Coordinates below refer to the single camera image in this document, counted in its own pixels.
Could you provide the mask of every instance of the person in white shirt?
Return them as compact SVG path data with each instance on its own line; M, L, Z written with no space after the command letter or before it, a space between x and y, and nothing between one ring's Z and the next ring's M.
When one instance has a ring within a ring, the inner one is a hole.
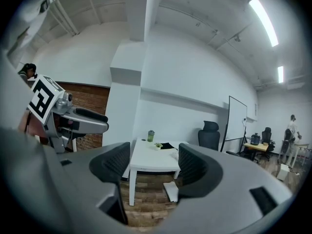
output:
M298 138L301 139L302 136L300 135L298 129L297 129L297 125L295 124L296 117L294 115L291 116L291 121L289 122L287 129L289 129L292 132L292 136L290 137L289 140L289 157L287 160L286 165L290 166L291 165L291 161L293 158L293 155L295 154L296 150L295 150L295 145L294 145L294 141L295 141L295 134L298 134ZM283 160L282 163L285 164L286 161L286 155L283 156Z

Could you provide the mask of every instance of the gray plastic surface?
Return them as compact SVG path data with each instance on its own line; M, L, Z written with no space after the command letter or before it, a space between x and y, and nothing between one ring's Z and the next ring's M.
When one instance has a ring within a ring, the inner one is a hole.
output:
M223 178L205 197L182 199L156 228L157 234L237 232L263 217L250 189L263 186L278 205L292 197L282 182L250 160L195 145L185 146L215 159L222 167Z
M63 166L64 171L76 188L84 195L88 196L94 206L99 206L107 198L115 193L116 186L113 183L103 183L94 176L89 169L90 161L107 151L110 151L122 143L116 143L109 146L99 147L84 152L59 154L59 161L69 160L72 163Z
M0 129L0 134L0 162L5 181L17 202L40 223L61 233L133 233L96 207L105 200L104 194L113 193L116 185L102 183L86 171L88 160L113 145L96 149L94 153L89 150L57 156L51 147L43 147L23 133ZM187 146L215 159L223 169L222 181L205 197L182 199L154 233L260 233L287 209L292 197L289 189L255 163L207 148ZM63 159L76 165L62 166ZM264 218L249 193L249 189L260 186L281 204Z

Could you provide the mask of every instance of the office chair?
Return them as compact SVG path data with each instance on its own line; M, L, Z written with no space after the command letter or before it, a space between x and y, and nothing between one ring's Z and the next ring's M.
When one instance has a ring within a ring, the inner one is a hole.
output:
M261 157L265 157L268 159L268 161L270 161L270 152L272 152L275 148L275 142L273 142L271 140L271 136L272 136L272 133L271 133L271 128L270 127L266 127L265 130L262 132L262 144L265 142L265 143L268 143L269 146L268 146L268 149L266 152L261 152L260 155Z
M204 123L203 130L198 131L199 146L218 151L220 140L219 125L216 122L205 120Z

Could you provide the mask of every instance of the ceiling light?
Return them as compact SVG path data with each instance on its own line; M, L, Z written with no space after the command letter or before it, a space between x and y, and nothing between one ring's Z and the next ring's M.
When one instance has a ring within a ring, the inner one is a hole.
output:
M284 82L284 67L280 66L277 69L278 69L278 82L282 83Z
M274 31L273 25L271 23L271 20L266 13L265 9L263 8L262 4L259 2L259 0L251 0L249 2L250 6L253 8L253 10L257 13L258 17L260 18L268 36L271 41L272 47L278 45L278 40L276 33Z

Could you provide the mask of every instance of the brick wall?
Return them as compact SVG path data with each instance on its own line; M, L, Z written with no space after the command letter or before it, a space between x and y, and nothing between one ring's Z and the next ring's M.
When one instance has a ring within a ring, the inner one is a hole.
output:
M105 114L109 88L89 85L58 82L68 93L73 94L73 105ZM76 140L77 151L88 150L102 146L102 134L86 135Z

